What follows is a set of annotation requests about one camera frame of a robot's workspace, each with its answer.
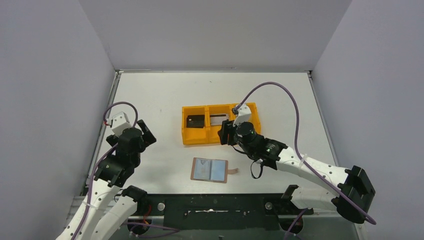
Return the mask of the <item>tan leather card holder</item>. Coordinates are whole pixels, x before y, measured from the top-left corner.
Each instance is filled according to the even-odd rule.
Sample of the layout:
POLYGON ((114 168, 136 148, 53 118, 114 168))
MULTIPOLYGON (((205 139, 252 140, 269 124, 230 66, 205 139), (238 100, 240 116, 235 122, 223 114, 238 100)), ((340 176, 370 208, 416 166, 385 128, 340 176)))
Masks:
POLYGON ((190 179, 192 181, 226 184, 228 175, 235 175, 238 172, 238 168, 229 169, 228 160, 194 157, 190 179))

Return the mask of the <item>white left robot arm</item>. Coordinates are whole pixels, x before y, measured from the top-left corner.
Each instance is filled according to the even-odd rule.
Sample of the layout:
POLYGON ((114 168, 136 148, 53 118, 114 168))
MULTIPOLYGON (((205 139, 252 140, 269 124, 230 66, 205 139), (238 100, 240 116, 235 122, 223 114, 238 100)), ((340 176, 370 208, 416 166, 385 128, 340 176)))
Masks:
POLYGON ((59 240, 107 240, 126 218, 148 207, 145 190, 124 185, 140 165, 140 154, 157 139, 142 119, 130 124, 114 118, 110 125, 111 148, 95 164, 87 194, 59 240))

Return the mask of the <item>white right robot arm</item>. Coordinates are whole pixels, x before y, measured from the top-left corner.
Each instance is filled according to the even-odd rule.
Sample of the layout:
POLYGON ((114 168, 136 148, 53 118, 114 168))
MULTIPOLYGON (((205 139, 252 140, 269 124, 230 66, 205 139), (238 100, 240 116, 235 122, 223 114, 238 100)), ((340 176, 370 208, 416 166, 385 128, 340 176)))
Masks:
POLYGON ((235 124, 224 120, 217 134, 221 145, 238 145, 261 170, 268 167, 290 173, 321 187, 322 193, 314 190, 306 197, 305 189, 293 186, 292 194, 281 199, 285 212, 292 214, 298 209, 323 208, 337 211, 352 223, 376 225, 377 222, 369 215, 376 190, 363 168, 356 165, 352 168, 339 167, 298 154, 288 145, 257 133, 248 121, 235 124))

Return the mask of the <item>yellow three-compartment plastic bin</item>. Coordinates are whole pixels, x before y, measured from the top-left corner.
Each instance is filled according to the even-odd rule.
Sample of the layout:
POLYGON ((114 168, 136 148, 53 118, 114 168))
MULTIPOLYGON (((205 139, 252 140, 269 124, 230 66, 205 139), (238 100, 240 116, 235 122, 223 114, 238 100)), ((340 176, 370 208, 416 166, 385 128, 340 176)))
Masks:
POLYGON ((181 123, 182 143, 185 146, 219 144, 220 139, 219 139, 218 131, 221 129, 221 126, 211 126, 210 115, 228 114, 229 121, 234 121, 236 116, 233 114, 232 109, 235 106, 236 106, 235 103, 183 106, 182 107, 182 123, 181 123), (188 115, 205 115, 205 127, 204 128, 187 128, 186 118, 188 115))

